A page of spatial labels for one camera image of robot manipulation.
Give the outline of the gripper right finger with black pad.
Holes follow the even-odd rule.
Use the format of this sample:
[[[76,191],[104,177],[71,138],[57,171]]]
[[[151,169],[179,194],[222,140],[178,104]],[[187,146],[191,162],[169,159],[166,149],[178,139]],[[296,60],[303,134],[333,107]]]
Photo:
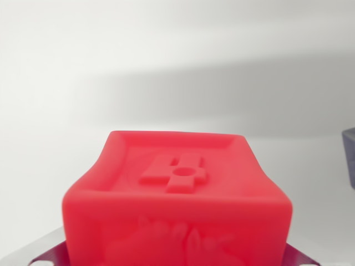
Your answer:
[[[285,265],[352,265],[352,257],[342,256],[342,253],[319,245],[310,244],[300,249],[287,243]]]

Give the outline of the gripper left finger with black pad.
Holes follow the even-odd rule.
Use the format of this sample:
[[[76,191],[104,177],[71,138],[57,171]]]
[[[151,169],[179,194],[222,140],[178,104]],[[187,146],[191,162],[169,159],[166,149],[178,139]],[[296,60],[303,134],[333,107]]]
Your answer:
[[[30,244],[27,265],[67,265],[67,245],[63,227]]]

